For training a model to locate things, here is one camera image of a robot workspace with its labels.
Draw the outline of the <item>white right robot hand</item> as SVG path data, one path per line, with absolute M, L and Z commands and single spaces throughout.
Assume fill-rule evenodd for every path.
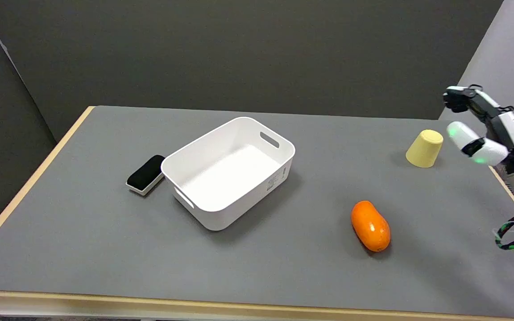
M 456 147 L 475 163 L 514 173 L 514 107 L 501 107 L 480 85 L 449 86 L 443 100 L 452 112 L 468 111 L 487 129 L 479 136 L 463 122 L 451 122 L 447 134 Z

